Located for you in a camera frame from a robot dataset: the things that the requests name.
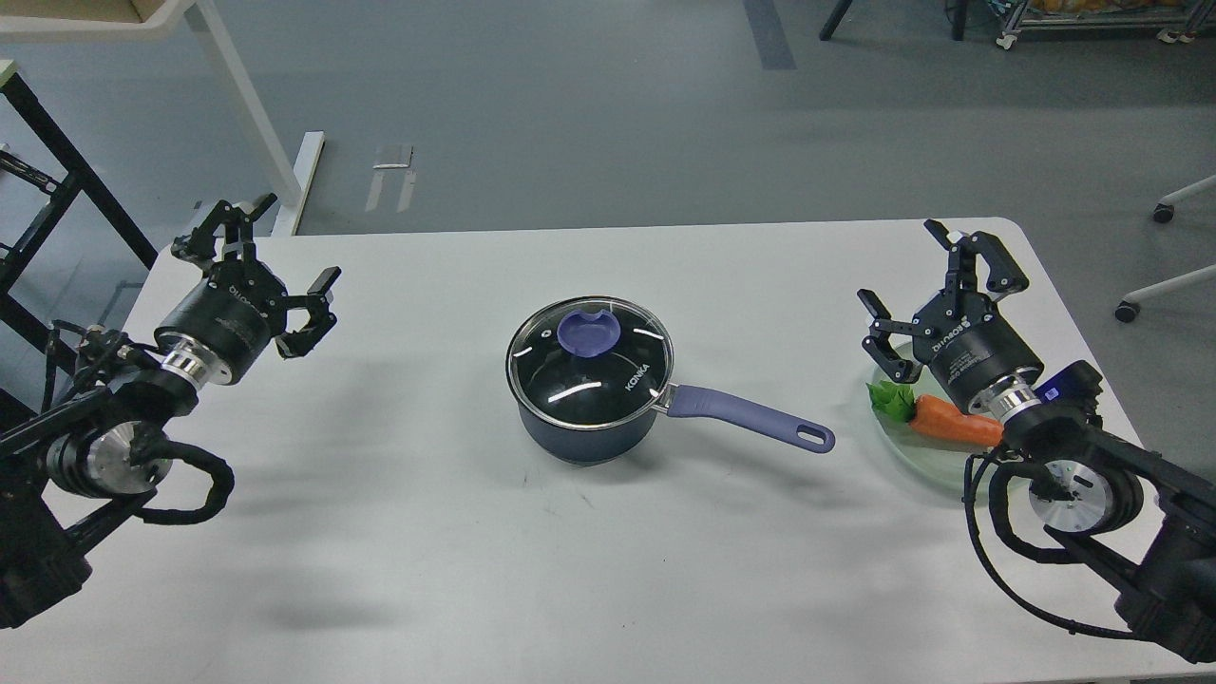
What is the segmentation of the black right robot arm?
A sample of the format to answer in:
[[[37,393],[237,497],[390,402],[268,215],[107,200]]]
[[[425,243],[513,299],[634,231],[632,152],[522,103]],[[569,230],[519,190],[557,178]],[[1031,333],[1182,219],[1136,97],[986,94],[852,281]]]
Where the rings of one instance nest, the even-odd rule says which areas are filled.
[[[1036,564],[1083,564],[1118,593],[1125,630],[1017,605],[1073,634],[1154,641],[1190,663],[1215,654],[1214,484],[1103,428],[1102,376],[1075,361],[1048,380],[1043,363],[1000,315],[1029,280],[998,237],[924,223],[948,253],[942,287],[908,323],[874,292],[865,351],[886,388],[933,372],[959,417],[990,415],[1000,434],[968,458],[961,484],[970,544],[1002,592],[1009,587],[979,537],[976,492],[1000,542]]]

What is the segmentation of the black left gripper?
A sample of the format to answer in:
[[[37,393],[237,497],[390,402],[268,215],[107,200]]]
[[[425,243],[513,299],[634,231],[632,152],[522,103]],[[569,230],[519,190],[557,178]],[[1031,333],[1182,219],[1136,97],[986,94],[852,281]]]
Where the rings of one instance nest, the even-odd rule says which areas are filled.
[[[154,329],[162,351],[191,340],[210,351],[220,371],[214,385],[242,380],[276,336],[283,359],[300,358],[337,325],[331,312],[339,267],[323,269],[304,295],[287,295],[285,284],[257,260],[255,224],[277,203],[277,195],[232,203],[199,204],[195,225],[171,242],[171,256],[204,273],[178,308]],[[304,309],[308,319],[287,331],[287,312]]]

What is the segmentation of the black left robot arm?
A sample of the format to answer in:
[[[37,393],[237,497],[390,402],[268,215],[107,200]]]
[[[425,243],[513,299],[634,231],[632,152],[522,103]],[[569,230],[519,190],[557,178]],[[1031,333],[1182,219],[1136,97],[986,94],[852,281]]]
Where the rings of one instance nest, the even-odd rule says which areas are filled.
[[[257,259],[253,228],[276,203],[219,200],[174,239],[171,256],[199,267],[195,286],[152,344],[122,330],[73,326],[71,385],[45,389],[43,413],[2,434],[1,623],[16,628],[81,589],[88,553],[133,517],[197,525],[235,488],[224,459],[169,439],[164,428],[199,405],[207,385],[237,385],[261,352],[310,353],[337,324],[325,269],[304,295]]]

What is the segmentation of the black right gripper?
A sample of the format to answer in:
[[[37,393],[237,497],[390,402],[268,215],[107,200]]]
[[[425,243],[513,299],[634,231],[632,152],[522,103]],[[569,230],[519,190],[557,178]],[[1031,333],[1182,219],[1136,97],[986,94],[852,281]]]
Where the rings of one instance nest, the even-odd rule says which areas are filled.
[[[916,325],[893,319],[868,288],[857,290],[872,316],[863,348],[895,385],[914,385],[923,363],[956,407],[970,414],[978,394],[1000,379],[1020,375],[1034,382],[1043,372],[1043,361],[998,310],[1001,298],[1025,291],[1030,280],[995,235],[951,232],[934,219],[923,225],[948,260],[940,293],[914,315],[923,333],[913,341],[917,361],[900,357],[890,342],[891,333],[916,337]]]

